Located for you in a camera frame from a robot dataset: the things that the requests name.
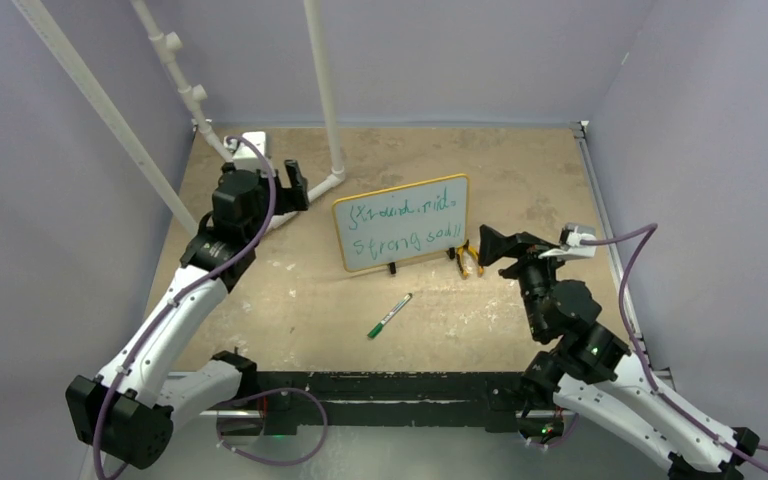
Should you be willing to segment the yellow framed whiteboard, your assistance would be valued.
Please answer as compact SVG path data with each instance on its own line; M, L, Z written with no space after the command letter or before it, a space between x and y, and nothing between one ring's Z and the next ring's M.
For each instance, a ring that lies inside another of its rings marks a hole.
M354 273L462 246L469 204L463 173L336 200L331 211L343 268Z

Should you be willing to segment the green whiteboard marker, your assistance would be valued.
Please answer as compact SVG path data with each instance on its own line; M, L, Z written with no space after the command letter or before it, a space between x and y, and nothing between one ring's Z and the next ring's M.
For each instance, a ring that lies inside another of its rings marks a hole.
M413 294L407 293L390 311L377 323L384 327L412 300Z

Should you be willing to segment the green marker cap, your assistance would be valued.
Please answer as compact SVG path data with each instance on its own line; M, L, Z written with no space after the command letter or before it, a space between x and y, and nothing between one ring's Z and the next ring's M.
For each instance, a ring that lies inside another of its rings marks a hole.
M368 339L375 339L383 330L384 324L376 324L368 333L367 338Z

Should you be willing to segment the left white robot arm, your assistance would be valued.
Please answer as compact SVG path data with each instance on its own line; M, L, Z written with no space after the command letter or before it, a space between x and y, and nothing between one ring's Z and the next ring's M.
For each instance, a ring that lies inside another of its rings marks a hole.
M164 296L128 343L95 376L76 376L65 392L80 441L92 449L99 479L115 479L104 462L146 469L172 434L204 410L227 402L244 409L262 396L255 362L220 351L177 381L174 363L200 325L253 264L275 215L306 211L308 181L297 161L284 163L289 186L269 166L226 164Z

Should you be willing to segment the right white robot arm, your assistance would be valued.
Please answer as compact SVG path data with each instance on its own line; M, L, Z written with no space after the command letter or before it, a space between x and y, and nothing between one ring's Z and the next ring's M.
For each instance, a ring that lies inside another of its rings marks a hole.
M637 341L599 322L602 308L586 284L558 279L567 261L594 256L602 244L594 229L569 223L557 243L488 225L479 232L478 264L514 259L499 274L518 282L533 340L553 346L523 374L525 413L558 407L586 418L671 479L742 478L739 468L757 451L758 435L706 415L654 377Z

